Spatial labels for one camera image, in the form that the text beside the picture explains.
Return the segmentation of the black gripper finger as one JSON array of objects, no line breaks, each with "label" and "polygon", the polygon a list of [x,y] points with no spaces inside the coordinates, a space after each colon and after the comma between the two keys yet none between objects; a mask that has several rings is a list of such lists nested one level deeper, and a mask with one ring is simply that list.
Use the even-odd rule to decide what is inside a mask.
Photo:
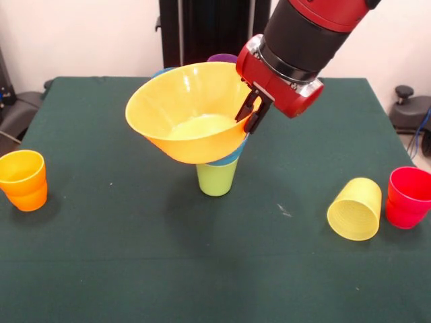
[{"label": "black gripper finger", "polygon": [[251,114],[244,126],[244,131],[246,133],[253,134],[257,130],[257,127],[269,111],[272,103],[270,99],[261,99],[258,110]]},{"label": "black gripper finger", "polygon": [[257,88],[252,88],[248,96],[245,98],[242,103],[240,110],[238,111],[235,120],[236,122],[240,122],[247,118],[250,114],[253,113],[254,103],[256,99],[259,97],[259,90]]}]

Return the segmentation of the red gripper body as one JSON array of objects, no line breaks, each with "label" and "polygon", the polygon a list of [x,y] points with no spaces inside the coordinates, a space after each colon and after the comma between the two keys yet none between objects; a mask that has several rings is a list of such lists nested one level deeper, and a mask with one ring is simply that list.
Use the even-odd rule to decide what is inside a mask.
[{"label": "red gripper body", "polygon": [[316,101],[324,84],[317,78],[304,83],[285,78],[267,64],[262,55],[265,50],[263,35],[253,36],[240,51],[236,72],[250,89],[259,90],[259,97],[270,99],[279,111],[294,118]]}]

